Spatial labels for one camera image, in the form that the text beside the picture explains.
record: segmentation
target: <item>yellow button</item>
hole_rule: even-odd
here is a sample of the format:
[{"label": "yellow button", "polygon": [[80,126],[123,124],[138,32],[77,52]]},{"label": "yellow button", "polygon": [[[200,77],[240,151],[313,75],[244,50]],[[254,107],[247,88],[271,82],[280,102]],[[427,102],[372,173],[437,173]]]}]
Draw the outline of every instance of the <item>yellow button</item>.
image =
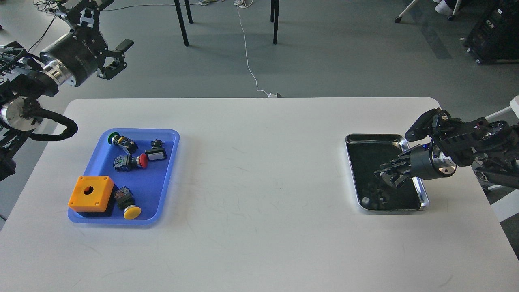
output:
[{"label": "yellow button", "polygon": [[125,219],[131,220],[136,218],[138,215],[141,214],[141,209],[139,207],[132,207],[126,210],[125,212]]}]

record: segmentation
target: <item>orange box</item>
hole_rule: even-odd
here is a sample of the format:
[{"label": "orange box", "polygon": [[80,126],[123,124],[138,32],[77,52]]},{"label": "orange box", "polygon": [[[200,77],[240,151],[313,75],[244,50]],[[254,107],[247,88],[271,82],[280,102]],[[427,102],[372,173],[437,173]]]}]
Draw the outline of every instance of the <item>orange box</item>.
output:
[{"label": "orange box", "polygon": [[108,176],[79,177],[70,196],[70,209],[76,212],[105,212],[114,185]]}]

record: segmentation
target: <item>white cable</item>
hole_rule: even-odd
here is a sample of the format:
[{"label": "white cable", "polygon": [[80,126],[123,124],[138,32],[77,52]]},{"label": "white cable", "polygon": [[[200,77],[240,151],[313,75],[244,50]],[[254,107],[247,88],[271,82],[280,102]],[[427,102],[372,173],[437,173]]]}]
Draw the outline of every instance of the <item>white cable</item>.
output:
[{"label": "white cable", "polygon": [[256,81],[256,91],[263,91],[267,95],[267,97],[270,97],[271,94],[269,95],[266,91],[258,88],[258,80],[256,79],[256,76],[254,76],[254,74],[252,74],[251,67],[249,66],[249,56],[247,55],[247,39],[245,38],[245,30],[243,29],[243,24],[241,24],[240,6],[236,5],[236,9],[238,10],[238,18],[240,18],[241,31],[243,32],[243,41],[245,42],[245,58],[247,59],[247,68],[249,68],[249,72],[251,72],[251,75],[254,78],[254,81]]},{"label": "white cable", "polygon": [[251,2],[249,4],[247,4],[247,2],[245,0],[235,0],[234,6],[238,6],[239,8],[248,8],[249,6],[252,5],[253,2],[254,2],[254,0],[251,0]]},{"label": "white cable", "polygon": [[198,4],[200,4],[200,6],[207,6],[209,4],[211,4],[212,2],[223,2],[225,0],[200,0],[198,1]]}]

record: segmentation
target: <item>gray floor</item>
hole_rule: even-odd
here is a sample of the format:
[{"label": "gray floor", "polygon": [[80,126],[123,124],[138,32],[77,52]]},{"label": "gray floor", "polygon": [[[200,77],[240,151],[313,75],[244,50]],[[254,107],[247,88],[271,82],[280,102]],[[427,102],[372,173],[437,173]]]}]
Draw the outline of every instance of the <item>gray floor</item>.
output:
[{"label": "gray floor", "polygon": [[[423,0],[394,23],[409,2],[282,0],[279,44],[273,45],[270,1],[255,0],[240,13],[259,88],[284,97],[428,96],[465,121],[505,108],[519,95],[519,64],[477,65],[460,40],[488,1],[474,0],[449,22],[434,11],[435,3]],[[117,1],[109,8],[164,3],[172,1]],[[124,38],[135,41],[126,53],[128,68],[109,82],[93,76],[77,88],[64,85],[41,103],[63,112],[77,98],[99,98],[101,107],[102,98],[265,97],[247,68],[233,2],[191,9],[190,47],[183,45],[172,6],[102,12],[100,30],[110,48]],[[51,20],[31,0],[0,2],[0,13],[2,44],[18,40],[30,47]],[[67,31],[56,20],[34,51]],[[0,214],[9,215],[44,147],[29,141],[15,157],[17,174],[0,182]]]}]

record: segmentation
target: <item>chair leg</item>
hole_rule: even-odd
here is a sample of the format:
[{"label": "chair leg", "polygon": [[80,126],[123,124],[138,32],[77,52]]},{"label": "chair leg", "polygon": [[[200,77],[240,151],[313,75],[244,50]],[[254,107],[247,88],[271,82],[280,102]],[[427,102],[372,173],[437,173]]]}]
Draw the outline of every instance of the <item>chair leg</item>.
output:
[{"label": "chair leg", "polygon": [[279,0],[275,0],[274,6],[274,44],[278,44],[278,20],[279,20]]},{"label": "chair leg", "polygon": [[176,15],[179,17],[180,30],[182,31],[182,38],[184,39],[184,45],[186,47],[189,46],[189,41],[187,40],[186,26],[184,25],[184,18],[182,17],[182,11],[180,10],[180,1],[175,1],[175,9]]},{"label": "chair leg", "polygon": [[456,6],[454,6],[453,15],[458,15],[460,5],[461,5],[461,0],[456,1]]},{"label": "chair leg", "polygon": [[189,5],[189,0],[185,0],[186,10],[187,10],[187,20],[189,23],[193,23],[193,18],[191,17],[191,6]]},{"label": "chair leg", "polygon": [[398,17],[402,17],[404,16],[404,14],[406,14],[413,6],[416,5],[416,3],[418,3],[418,0],[413,0],[405,9],[404,11],[402,11],[402,13],[400,13],[400,15],[398,15]]},{"label": "chair leg", "polygon": [[274,1],[270,0],[270,22],[274,22]]}]

